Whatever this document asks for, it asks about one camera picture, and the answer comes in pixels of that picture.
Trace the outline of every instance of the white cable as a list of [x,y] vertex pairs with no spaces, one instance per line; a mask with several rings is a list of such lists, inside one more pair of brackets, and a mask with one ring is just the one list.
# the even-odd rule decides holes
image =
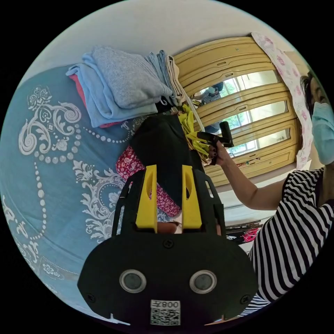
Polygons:
[[189,96],[187,95],[187,93],[184,91],[183,87],[181,87],[181,88],[182,88],[182,94],[185,96],[185,100],[188,102],[190,109],[194,113],[195,118],[196,118],[196,120],[197,120],[197,122],[199,124],[199,127],[201,128],[201,131],[205,132],[204,126],[203,126],[203,124],[201,122],[201,119],[199,118],[199,115],[198,115],[198,113],[197,113],[197,111],[196,111],[196,109],[195,109],[195,107],[194,107],[191,99],[189,98]]

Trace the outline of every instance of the face mask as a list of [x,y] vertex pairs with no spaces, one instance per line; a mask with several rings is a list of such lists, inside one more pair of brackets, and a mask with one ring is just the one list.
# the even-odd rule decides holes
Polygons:
[[314,146],[323,165],[334,162],[334,113],[327,103],[314,103],[312,116]]
[[209,87],[208,91],[209,93],[214,94],[216,89],[214,89],[213,87]]

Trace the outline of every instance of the yellow bracket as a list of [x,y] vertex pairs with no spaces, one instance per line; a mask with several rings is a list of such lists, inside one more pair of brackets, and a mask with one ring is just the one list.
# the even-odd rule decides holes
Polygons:
[[182,230],[200,229],[202,225],[192,167],[182,165]]
[[146,167],[136,225],[139,229],[154,229],[157,233],[157,165]]

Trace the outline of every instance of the screw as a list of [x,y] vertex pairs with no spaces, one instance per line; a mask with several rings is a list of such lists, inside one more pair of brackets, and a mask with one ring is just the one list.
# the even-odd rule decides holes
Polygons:
[[240,299],[240,304],[247,304],[250,300],[250,296],[249,295],[245,295]]
[[166,239],[166,240],[164,240],[164,242],[162,243],[162,245],[165,248],[172,248],[174,246],[174,241],[171,240],[171,239]]
[[91,293],[89,293],[89,294],[87,295],[87,298],[88,298],[88,300],[89,300],[91,303],[95,303],[95,301],[96,301],[95,296],[92,295]]

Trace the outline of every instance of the black hair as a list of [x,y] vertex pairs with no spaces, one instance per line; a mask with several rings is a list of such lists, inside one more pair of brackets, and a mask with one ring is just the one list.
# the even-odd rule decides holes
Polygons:
[[224,84],[222,82],[212,85],[213,88],[217,88],[219,92],[221,92],[224,88]]
[[305,95],[305,104],[310,115],[313,115],[312,93],[311,93],[311,80],[313,78],[311,71],[307,75],[302,75],[300,78],[300,86],[303,89]]

